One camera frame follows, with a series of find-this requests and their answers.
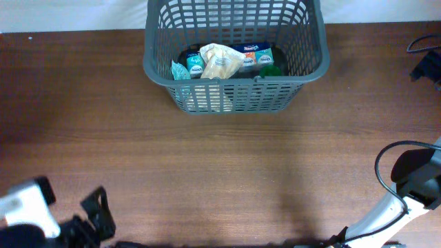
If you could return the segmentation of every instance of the wooden table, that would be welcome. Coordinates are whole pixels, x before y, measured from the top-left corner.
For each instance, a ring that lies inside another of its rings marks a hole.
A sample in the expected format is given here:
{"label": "wooden table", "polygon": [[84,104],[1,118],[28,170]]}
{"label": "wooden table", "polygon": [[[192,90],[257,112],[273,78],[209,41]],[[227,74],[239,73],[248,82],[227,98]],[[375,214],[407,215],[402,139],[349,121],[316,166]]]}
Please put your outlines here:
{"label": "wooden table", "polygon": [[[331,67],[279,114],[190,116],[142,68],[143,31],[3,34],[0,190],[52,182],[58,220],[103,185],[117,240],[263,245],[327,239],[385,194],[377,153],[441,135],[441,97],[406,54],[441,23],[328,25]],[[406,149],[390,151],[381,172]],[[441,210],[394,240],[441,246]]]}

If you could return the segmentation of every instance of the wire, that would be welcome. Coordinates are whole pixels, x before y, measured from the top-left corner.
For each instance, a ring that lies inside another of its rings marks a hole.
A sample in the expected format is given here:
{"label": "wire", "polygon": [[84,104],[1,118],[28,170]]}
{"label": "wire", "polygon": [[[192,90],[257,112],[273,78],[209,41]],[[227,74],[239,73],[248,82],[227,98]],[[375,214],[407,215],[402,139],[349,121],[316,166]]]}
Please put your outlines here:
{"label": "wire", "polygon": [[419,41],[422,41],[423,39],[428,39],[428,38],[441,38],[441,34],[429,34],[429,35],[420,37],[420,38],[416,39],[415,41],[412,41],[412,43],[410,43],[409,46],[407,47],[406,52],[410,53],[410,54],[414,54],[414,53],[419,53],[419,52],[426,52],[426,51],[441,49],[441,45],[436,45],[436,46],[432,46],[432,47],[412,50],[413,45],[415,45]]}
{"label": "wire", "polygon": [[378,182],[380,182],[380,184],[389,192],[391,193],[393,196],[395,196],[398,200],[400,200],[400,202],[403,205],[403,211],[401,212],[401,214],[399,216],[397,216],[395,219],[393,219],[390,223],[388,223],[387,225],[385,225],[384,227],[381,227],[375,231],[372,231],[370,233],[367,234],[361,234],[352,238],[348,238],[347,240],[345,240],[343,243],[346,244],[350,241],[354,241],[357,240],[359,238],[364,238],[367,236],[372,236],[374,234],[380,233],[381,231],[384,231],[388,228],[390,228],[392,225],[394,225],[395,223],[397,223],[399,220],[401,220],[406,214],[409,213],[409,207],[407,206],[407,203],[404,201],[404,199],[399,196],[396,192],[394,192],[393,189],[391,189],[389,186],[386,185],[386,183],[384,183],[383,179],[381,178],[380,175],[380,159],[383,156],[384,153],[387,152],[387,150],[391,149],[392,147],[396,147],[399,145],[416,145],[419,147],[425,147],[425,148],[431,148],[431,149],[436,149],[438,151],[441,151],[441,146],[437,146],[437,145],[432,145],[432,144],[428,144],[428,143],[423,143],[423,142],[418,142],[418,141],[398,141],[398,142],[394,142],[388,146],[386,146],[385,148],[383,148],[380,153],[377,155],[377,158],[375,159],[375,175],[377,176]]}

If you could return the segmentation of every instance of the black cable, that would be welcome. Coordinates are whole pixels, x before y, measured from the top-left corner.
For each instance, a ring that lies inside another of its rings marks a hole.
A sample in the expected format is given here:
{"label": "black cable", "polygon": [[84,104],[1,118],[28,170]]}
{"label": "black cable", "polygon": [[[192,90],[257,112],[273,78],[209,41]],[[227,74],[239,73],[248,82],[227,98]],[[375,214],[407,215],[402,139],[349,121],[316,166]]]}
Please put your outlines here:
{"label": "black cable", "polygon": [[436,49],[441,49],[441,45],[437,45],[437,46],[432,46],[432,47],[427,47],[427,48],[420,48],[420,49],[415,49],[412,50],[413,45],[415,45],[417,42],[423,40],[423,39],[428,39],[428,38],[441,38],[441,34],[429,34],[423,37],[420,37],[418,39],[416,39],[415,41],[412,41],[412,43],[409,44],[409,46],[407,47],[406,52],[413,54],[413,53],[419,53],[419,52],[426,52],[426,51],[432,51],[432,50],[436,50]]}
{"label": "black cable", "polygon": [[391,149],[392,147],[396,147],[399,145],[416,145],[419,147],[425,147],[425,148],[431,148],[431,149],[436,149],[441,151],[441,146],[437,146],[437,145],[432,145],[432,144],[428,144],[428,143],[423,143],[423,142],[418,142],[418,141],[398,141],[398,142],[394,142],[388,146],[386,146],[385,148],[383,148],[380,153],[377,155],[377,158],[375,159],[375,175],[377,176],[378,182],[380,182],[380,184],[389,192],[391,193],[393,196],[395,196],[398,200],[400,200],[400,202],[403,205],[403,211],[401,212],[401,214],[399,216],[397,216],[395,219],[393,219],[390,223],[388,223],[387,225],[385,225],[384,227],[379,228],[378,230],[372,231],[370,233],[367,234],[361,234],[352,238],[348,238],[346,239],[343,244],[348,243],[350,241],[353,240],[357,240],[359,238],[364,238],[367,236],[372,236],[374,234],[377,234],[381,231],[384,231],[388,228],[390,228],[392,225],[394,225],[395,223],[397,223],[399,220],[401,220],[406,214],[409,213],[409,208],[407,207],[407,203],[404,201],[404,199],[399,196],[397,193],[394,192],[393,189],[391,189],[389,186],[386,185],[386,183],[384,183],[383,179],[381,178],[380,175],[380,159],[383,156],[384,153],[387,152],[387,150]]}

